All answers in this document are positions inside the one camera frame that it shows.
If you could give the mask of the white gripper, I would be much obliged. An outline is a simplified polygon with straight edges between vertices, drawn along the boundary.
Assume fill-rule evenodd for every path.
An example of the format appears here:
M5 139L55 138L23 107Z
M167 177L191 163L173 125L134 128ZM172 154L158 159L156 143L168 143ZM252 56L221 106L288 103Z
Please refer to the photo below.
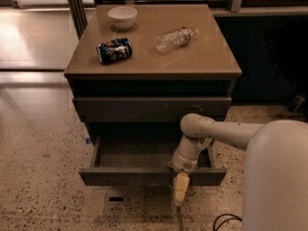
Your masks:
M185 199L186 192L190 183L191 174L197 167L197 160L191 160L182 156L178 151L175 151L168 163L176 173L178 173L173 180L174 188L174 203L180 207Z

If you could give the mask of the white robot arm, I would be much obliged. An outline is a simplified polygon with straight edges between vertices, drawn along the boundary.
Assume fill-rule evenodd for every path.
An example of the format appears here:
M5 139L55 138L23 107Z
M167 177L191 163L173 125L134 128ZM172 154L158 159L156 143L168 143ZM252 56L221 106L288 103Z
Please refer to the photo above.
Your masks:
M183 136L170 166L176 172L174 200L180 206L200 153L212 141L245 152L243 231L308 231L308 124L219 122L185 115Z

